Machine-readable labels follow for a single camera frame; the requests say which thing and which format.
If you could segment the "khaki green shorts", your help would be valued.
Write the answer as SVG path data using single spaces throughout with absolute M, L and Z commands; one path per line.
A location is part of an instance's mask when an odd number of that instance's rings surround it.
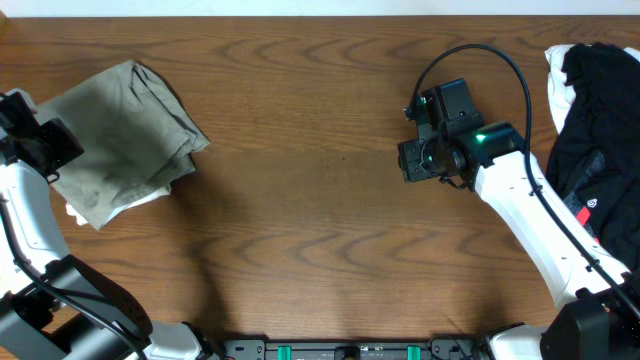
M 168 194 L 172 181 L 194 172 L 192 153 L 210 143 L 171 86 L 133 60 L 39 104 L 36 118 L 59 118 L 84 149 L 54 187 L 95 229 Z

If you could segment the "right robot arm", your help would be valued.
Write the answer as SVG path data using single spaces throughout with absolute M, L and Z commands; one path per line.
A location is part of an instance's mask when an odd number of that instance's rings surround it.
M 487 359 L 636 359 L 639 282 L 578 222 L 508 123 L 398 145 L 407 182 L 454 175 L 508 225 L 542 275 L 558 313 L 550 325 L 489 335 Z

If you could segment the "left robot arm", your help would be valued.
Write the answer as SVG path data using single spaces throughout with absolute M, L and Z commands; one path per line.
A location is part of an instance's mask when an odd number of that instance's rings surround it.
M 71 255 L 50 176 L 82 149 L 57 119 L 1 118 L 1 346 L 18 359 L 207 359 L 190 324 L 154 323 L 124 288 Z

